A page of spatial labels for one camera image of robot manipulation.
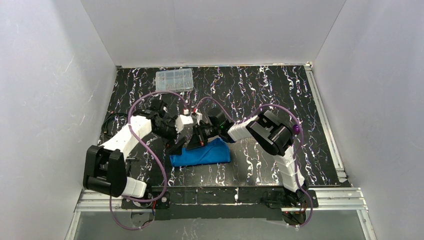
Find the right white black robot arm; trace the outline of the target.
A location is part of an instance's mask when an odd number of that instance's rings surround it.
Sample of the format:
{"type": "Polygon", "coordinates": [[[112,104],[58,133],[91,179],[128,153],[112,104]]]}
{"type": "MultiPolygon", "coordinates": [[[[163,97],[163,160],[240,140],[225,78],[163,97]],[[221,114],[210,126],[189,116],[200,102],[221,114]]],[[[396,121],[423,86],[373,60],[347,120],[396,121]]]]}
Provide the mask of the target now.
{"type": "Polygon", "coordinates": [[[218,137],[225,143],[253,138],[260,147],[273,156],[282,174],[282,185],[286,190],[296,193],[301,190],[305,178],[299,171],[295,160],[294,137],[301,133],[300,126],[290,127],[270,110],[254,113],[241,122],[230,120],[218,107],[212,108],[207,116],[209,123],[200,119],[193,126],[187,149],[194,150],[209,145],[209,139],[218,137]]]}

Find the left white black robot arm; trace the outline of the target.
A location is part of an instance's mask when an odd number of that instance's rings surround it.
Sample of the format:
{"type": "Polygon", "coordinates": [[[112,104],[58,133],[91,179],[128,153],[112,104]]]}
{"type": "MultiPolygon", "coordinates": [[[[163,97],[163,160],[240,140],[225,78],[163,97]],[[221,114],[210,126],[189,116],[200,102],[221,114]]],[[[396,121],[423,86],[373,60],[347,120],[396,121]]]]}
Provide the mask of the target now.
{"type": "Polygon", "coordinates": [[[85,189],[112,197],[142,198],[147,183],[129,177],[126,170],[126,159],[131,151],[140,139],[153,133],[166,140],[168,153],[181,155],[186,138],[178,135],[194,123],[187,109],[180,115],[171,115],[167,104],[158,99],[152,100],[147,109],[137,109],[129,114],[129,119],[130,123],[111,139],[88,148],[82,181],[85,189]]]}

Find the iridescent purple spoon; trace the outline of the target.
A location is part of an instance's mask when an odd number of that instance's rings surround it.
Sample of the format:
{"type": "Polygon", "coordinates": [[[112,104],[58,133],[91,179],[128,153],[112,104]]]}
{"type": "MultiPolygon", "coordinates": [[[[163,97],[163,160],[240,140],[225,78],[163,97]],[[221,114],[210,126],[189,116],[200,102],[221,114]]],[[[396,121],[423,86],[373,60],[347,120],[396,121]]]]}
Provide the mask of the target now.
{"type": "Polygon", "coordinates": [[[298,124],[294,124],[292,126],[292,131],[293,131],[293,134],[297,136],[301,132],[301,127],[298,124]]]}

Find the blue cloth napkin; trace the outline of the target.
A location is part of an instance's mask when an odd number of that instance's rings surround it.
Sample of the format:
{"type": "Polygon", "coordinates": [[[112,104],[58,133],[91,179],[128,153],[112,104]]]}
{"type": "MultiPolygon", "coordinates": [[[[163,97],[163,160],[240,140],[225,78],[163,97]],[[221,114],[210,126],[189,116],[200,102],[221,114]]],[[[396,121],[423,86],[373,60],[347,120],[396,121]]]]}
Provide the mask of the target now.
{"type": "Polygon", "coordinates": [[[211,164],[225,164],[231,162],[230,148],[221,138],[215,138],[206,146],[196,149],[182,149],[181,155],[170,155],[173,167],[189,167],[211,164]]]}

